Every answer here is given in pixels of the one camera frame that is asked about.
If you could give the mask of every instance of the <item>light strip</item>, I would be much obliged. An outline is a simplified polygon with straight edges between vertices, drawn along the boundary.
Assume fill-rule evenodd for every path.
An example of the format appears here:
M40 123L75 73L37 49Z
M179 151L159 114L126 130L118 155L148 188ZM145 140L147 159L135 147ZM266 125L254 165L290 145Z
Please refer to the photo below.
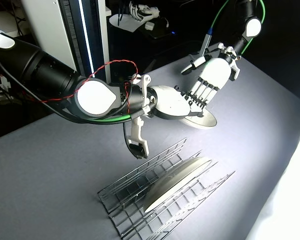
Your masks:
M92 57L91 57L91 52L90 52L90 45L88 41L88 33L87 33L87 28L86 28L86 20L85 20L85 14L84 14L84 8L82 6L82 0L78 0L79 2L79 9L80 9L80 15L81 15L81 21L82 21L82 26L83 26L83 33L84 33L84 38L85 38L85 44L86 44L86 49L88 51L88 57L89 57L89 62L90 62L90 68L91 68L91 73L94 73L94 64L92 62Z

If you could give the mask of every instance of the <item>dish rack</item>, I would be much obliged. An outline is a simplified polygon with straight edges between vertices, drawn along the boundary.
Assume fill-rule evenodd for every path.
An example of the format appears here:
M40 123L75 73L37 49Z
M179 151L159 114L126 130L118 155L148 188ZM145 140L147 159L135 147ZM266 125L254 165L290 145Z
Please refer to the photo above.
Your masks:
M143 199L151 185L183 160L179 156L187 138L177 142L141 166L98 192L98 196L122 240L162 240L192 211L220 187L234 172L211 184L202 182L217 162L178 190L169 199L145 213Z

